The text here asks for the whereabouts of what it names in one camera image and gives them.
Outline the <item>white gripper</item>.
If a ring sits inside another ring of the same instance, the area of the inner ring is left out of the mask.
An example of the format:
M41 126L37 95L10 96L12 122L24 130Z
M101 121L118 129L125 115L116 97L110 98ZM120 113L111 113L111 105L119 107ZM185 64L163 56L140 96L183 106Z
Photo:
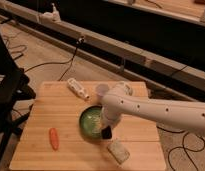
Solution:
M102 114L101 128L105 129L107 127L110 127L111 129L114 129L119 124L120 121L121 121L120 115Z

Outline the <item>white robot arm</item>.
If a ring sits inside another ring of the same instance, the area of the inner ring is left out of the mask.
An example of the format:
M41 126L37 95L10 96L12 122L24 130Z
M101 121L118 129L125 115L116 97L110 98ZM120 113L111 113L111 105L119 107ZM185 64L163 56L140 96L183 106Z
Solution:
M205 102L189 102L135 97L126 82L119 82L101 99L102 125L113 126L122 114L173 126L205 136Z

